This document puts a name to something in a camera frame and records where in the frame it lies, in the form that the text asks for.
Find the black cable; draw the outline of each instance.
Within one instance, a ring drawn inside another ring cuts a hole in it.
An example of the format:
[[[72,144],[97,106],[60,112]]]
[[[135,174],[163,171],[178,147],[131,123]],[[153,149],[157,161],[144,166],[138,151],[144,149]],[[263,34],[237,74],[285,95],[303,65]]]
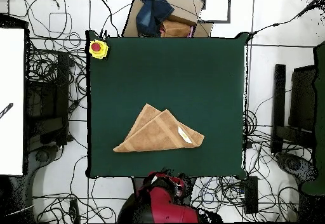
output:
[[[265,103],[266,101],[269,101],[270,99],[272,99],[272,98],[275,97],[276,95],[274,95],[274,96],[272,96],[272,97],[270,97],[270,98],[268,98],[268,99],[262,101],[262,102],[257,106],[257,109],[256,109],[255,113],[257,113],[257,111],[258,111],[258,109],[260,108],[261,104]]]

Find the white panel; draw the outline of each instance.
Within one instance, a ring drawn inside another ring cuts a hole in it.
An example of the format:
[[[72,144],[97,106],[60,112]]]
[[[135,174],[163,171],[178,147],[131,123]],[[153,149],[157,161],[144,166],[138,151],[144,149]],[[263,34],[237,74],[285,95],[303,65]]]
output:
[[[0,29],[0,174],[22,175],[24,30]]]

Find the green table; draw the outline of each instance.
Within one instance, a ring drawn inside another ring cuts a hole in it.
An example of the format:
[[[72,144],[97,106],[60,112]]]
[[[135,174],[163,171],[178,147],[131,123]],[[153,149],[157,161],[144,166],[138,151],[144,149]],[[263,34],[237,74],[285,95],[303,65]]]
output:
[[[316,180],[304,183],[302,190],[311,195],[325,195],[325,42],[314,48],[314,60],[317,79],[314,117],[316,147],[313,160],[319,174]]]
[[[87,32],[89,41],[98,39]],[[247,33],[224,38],[110,37],[108,60],[88,55],[88,174],[243,176],[242,113]],[[116,153],[143,106],[168,109],[202,133],[198,148]]]

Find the tan cloth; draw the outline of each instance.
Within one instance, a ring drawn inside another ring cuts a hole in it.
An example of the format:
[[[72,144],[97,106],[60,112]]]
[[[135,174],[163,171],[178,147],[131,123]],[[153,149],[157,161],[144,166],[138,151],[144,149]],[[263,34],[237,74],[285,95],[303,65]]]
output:
[[[115,152],[167,150],[195,148],[202,144],[204,136],[178,122],[167,109],[163,112],[146,104],[125,138],[113,149]]]
[[[190,26],[180,22],[164,20],[162,26],[164,27],[164,32],[161,33],[161,37],[187,37],[190,33]]]

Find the wire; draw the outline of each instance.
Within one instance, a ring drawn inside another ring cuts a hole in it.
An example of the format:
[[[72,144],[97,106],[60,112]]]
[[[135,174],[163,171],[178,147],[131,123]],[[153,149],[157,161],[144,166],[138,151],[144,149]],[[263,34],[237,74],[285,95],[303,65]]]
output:
[[[13,214],[17,214],[17,213],[19,213],[19,212],[25,211],[26,209],[30,209],[30,208],[32,208],[33,206],[35,206],[35,204],[33,204],[33,205],[31,205],[31,206],[29,206],[29,207],[27,207],[27,208],[23,208],[23,209],[21,209],[21,210],[19,210],[19,211],[16,211],[16,212],[10,213],[10,214],[8,214],[8,215],[6,215],[6,216],[11,216],[11,215],[13,215]]]
[[[270,97],[270,98],[268,98],[268,99],[262,101],[262,102],[257,106],[257,109],[255,110],[255,113],[257,113],[258,109],[260,108],[260,106],[261,106],[263,103],[265,103],[266,101],[269,101],[270,99],[272,99],[273,97],[275,97],[275,96],[277,96],[277,95],[279,95],[279,94],[281,94],[281,93],[277,93],[276,95],[274,95],[274,96],[272,96],[272,97]]]

